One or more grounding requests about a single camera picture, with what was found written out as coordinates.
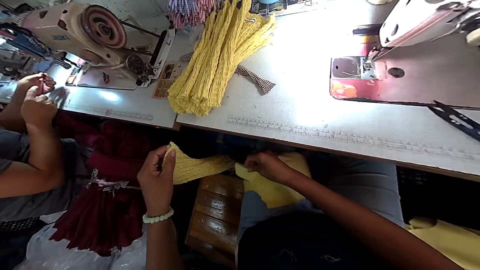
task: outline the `sewing machine light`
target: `sewing machine light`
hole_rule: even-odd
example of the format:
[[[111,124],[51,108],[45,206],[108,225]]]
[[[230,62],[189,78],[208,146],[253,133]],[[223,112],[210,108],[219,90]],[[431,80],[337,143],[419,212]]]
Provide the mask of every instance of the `sewing machine light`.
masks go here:
[[[119,101],[120,100],[120,96],[115,94],[115,93],[112,93],[112,92],[107,92],[107,91],[99,91],[99,94],[109,100],[109,101]]]

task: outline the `bracelet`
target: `bracelet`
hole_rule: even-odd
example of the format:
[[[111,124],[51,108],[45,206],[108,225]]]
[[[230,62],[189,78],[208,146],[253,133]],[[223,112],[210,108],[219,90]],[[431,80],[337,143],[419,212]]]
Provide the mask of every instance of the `bracelet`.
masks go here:
[[[144,223],[155,223],[155,222],[167,220],[172,215],[173,215],[173,209],[172,209],[172,207],[170,207],[170,211],[168,211],[167,214],[165,214],[163,216],[159,216],[159,217],[149,218],[147,216],[147,213],[145,213],[144,216],[143,216],[143,220],[144,220]]]

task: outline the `wooden stool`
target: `wooden stool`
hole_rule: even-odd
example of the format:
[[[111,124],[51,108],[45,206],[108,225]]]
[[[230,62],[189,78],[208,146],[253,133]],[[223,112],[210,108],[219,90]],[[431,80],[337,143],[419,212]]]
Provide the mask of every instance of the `wooden stool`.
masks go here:
[[[243,179],[237,176],[202,178],[185,244],[234,269],[243,193]]]

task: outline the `yellow fabric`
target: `yellow fabric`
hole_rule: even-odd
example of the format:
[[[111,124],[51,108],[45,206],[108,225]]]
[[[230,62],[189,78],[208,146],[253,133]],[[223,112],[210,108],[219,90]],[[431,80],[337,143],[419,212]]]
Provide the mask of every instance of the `yellow fabric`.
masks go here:
[[[240,9],[238,2],[225,1],[222,10],[207,18],[192,59],[168,90],[175,112],[202,116],[219,107],[237,65],[270,41],[275,16],[265,19],[250,14],[252,0],[243,0]]]
[[[165,157],[175,149],[175,169],[173,184],[183,184],[201,177],[221,173],[234,166],[235,162],[226,155],[216,155],[205,159],[192,159],[185,155],[179,147],[170,142]]]
[[[280,155],[278,157],[288,166],[308,177],[311,177],[307,161],[301,154],[291,153]],[[243,185],[245,187],[245,192],[249,190],[255,191],[260,195],[262,201],[264,201],[268,208],[290,205],[305,198],[295,190],[282,184],[272,182],[257,172],[248,172],[247,168],[240,163],[235,164],[235,173],[244,179]]]
[[[466,270],[480,270],[480,236],[453,224],[436,225],[417,219],[408,230]]]

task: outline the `yellow smocked fabric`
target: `yellow smocked fabric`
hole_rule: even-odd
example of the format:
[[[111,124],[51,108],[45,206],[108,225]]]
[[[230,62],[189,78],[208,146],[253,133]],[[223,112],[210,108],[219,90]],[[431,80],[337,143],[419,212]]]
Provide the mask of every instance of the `yellow smocked fabric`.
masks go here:
[[[183,184],[201,177],[221,173],[232,168],[235,162],[226,155],[216,155],[205,159],[192,159],[185,155],[179,147],[170,142],[165,157],[175,149],[175,169],[173,171],[173,184]]]
[[[224,8],[206,20],[192,60],[168,90],[175,112],[202,116],[219,107],[237,65],[270,41],[275,17],[250,14],[252,0],[243,0],[240,9],[238,3],[225,1]]]

